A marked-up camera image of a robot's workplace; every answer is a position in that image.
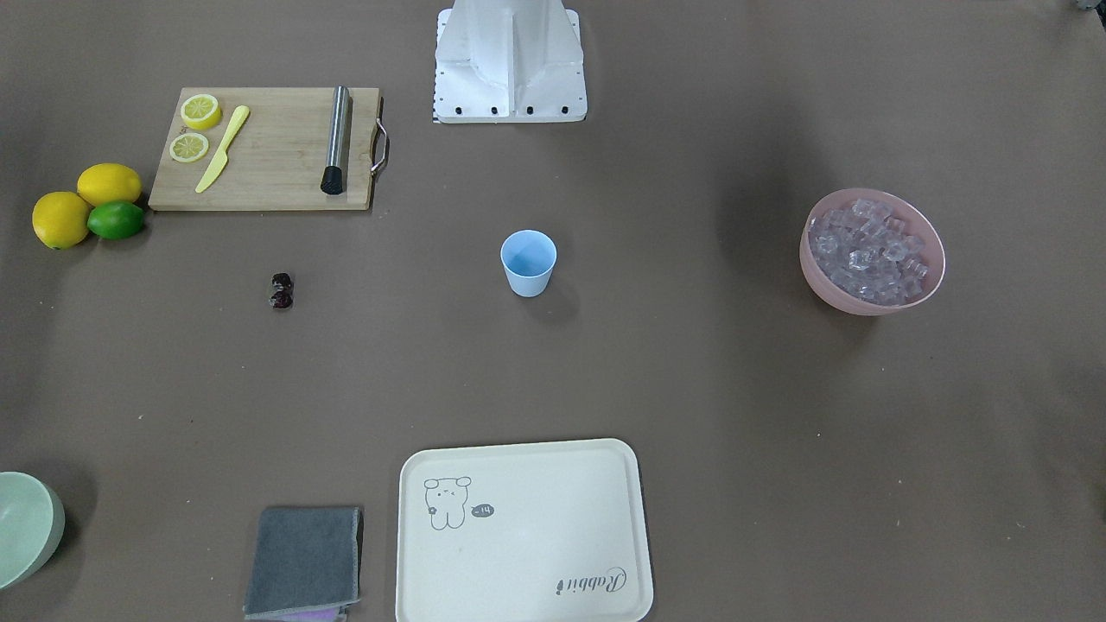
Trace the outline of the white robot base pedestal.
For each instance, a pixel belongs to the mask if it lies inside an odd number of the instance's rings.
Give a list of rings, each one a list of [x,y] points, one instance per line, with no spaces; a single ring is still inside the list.
[[[435,27],[434,122],[588,116],[580,15],[561,1],[455,1]]]

